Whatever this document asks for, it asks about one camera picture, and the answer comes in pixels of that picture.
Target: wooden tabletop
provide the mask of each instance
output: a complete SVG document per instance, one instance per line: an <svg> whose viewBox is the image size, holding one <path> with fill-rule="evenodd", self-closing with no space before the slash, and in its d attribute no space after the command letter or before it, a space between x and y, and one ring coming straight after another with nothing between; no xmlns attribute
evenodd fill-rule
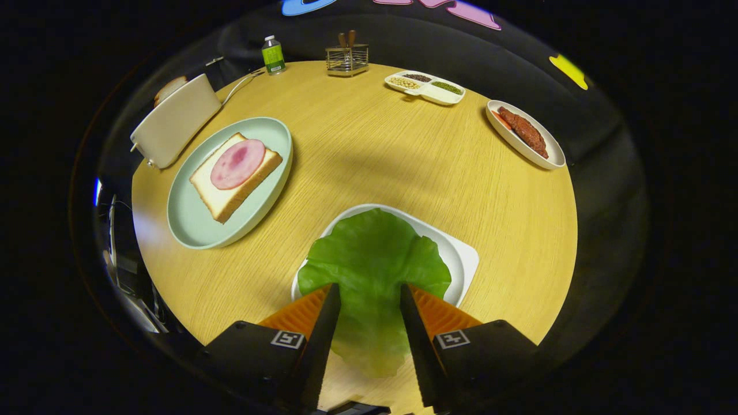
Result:
<svg viewBox="0 0 738 415"><path fill-rule="evenodd" d="M353 78L325 62L294 62L244 86L171 167L145 163L133 178L136 236L156 288L203 344L236 320L258 322L290 302L290 286L313 241L339 213L362 203L403 210L472 245L480 256L461 309L505 319L538 344L559 314L576 257L576 206L566 167L546 171L492 128L487 97L467 91L455 106L397 92L371 64ZM235 85L218 92L221 101ZM221 128L251 117L283 121L294 164L264 220L230 246L190 250L166 216L172 181L192 151ZM413 360L394 377L367 379L333 352L320 395L326 410L347 399L422 408Z"/></svg>

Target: pink decal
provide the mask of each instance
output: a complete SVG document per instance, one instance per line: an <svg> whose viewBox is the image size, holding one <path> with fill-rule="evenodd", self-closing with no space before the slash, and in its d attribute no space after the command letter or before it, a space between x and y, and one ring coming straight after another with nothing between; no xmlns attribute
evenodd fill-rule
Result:
<svg viewBox="0 0 738 415"><path fill-rule="evenodd" d="M413 0L374 0L377 4L394 4L397 6L404 6L406 4L412 4Z"/></svg>
<svg viewBox="0 0 738 415"><path fill-rule="evenodd" d="M449 7L446 10L454 16L465 18L466 20L473 21L475 23L481 24L482 26L489 27L490 29L502 30L502 27L494 22L494 19L492 18L492 14L490 12L474 7L469 3L457 1L454 7Z"/></svg>
<svg viewBox="0 0 738 415"><path fill-rule="evenodd" d="M432 9L434 7L438 7L442 5L443 3L448 3L449 1L452 1L452 0L418 0L418 1L420 2L420 4L424 5L425 7Z"/></svg>

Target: ham slice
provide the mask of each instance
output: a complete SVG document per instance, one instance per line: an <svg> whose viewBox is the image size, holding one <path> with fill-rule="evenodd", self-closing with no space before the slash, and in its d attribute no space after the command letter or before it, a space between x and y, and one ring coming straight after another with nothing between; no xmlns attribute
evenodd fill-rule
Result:
<svg viewBox="0 0 738 415"><path fill-rule="evenodd" d="M244 140L226 150L210 172L210 182L224 191L237 188L251 177L264 160L266 147L259 140Z"/></svg>

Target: black beans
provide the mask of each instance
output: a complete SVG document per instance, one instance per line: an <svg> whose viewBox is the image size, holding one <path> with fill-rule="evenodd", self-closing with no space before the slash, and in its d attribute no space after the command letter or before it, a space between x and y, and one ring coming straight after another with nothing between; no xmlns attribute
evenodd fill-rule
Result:
<svg viewBox="0 0 738 415"><path fill-rule="evenodd" d="M419 75L419 74L406 74L406 75L402 75L402 76L404 76L406 78L410 78L410 79L419 80L421 82L428 82L430 80L430 78L428 78L427 76L423 76L423 75Z"/></svg>

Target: blue decal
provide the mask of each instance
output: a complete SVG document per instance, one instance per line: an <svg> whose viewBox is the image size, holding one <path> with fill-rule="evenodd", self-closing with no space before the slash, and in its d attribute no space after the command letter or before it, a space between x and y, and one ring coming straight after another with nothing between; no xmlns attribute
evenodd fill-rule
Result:
<svg viewBox="0 0 738 415"><path fill-rule="evenodd" d="M305 4L303 0L285 0L282 3L282 14L285 16L299 16L305 13L314 12L320 8L334 3L336 0L318 0Z"/></svg>

